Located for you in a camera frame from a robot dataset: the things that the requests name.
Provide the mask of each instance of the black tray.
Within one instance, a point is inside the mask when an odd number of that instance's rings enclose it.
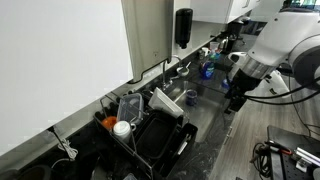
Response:
[[[158,110],[153,110],[145,119],[141,128],[141,136],[137,137],[137,151],[150,158],[159,159],[166,150],[174,134],[178,119]]]

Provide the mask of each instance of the black soap dispenser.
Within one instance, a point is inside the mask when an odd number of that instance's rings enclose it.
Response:
[[[182,49],[186,49],[190,41],[192,15],[193,10],[189,8],[179,9],[176,12],[175,40]]]

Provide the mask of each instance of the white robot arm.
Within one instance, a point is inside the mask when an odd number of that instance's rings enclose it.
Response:
[[[226,95],[231,99],[228,108],[238,111],[246,102],[239,94],[252,91],[270,74],[277,76],[275,68],[286,61],[300,84],[320,76],[319,12],[284,9],[268,22],[232,79],[232,88]]]

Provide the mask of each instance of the faucet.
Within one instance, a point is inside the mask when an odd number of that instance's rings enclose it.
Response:
[[[182,59],[178,55],[172,55],[171,57],[174,57],[179,60],[179,67],[182,67]],[[163,62],[163,69],[162,69],[162,91],[166,90],[171,84],[172,84],[172,79],[177,79],[179,78],[179,75],[174,78],[170,78],[170,81],[167,83],[166,82],[166,63],[170,63],[171,59],[167,59]]]

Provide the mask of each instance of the sink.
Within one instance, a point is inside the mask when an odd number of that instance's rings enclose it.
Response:
[[[186,104],[186,92],[189,89],[197,91],[198,102],[195,106]],[[165,93],[184,110],[183,123],[189,122],[198,128],[195,141],[203,142],[215,120],[222,113],[224,94],[189,81],[175,81]]]

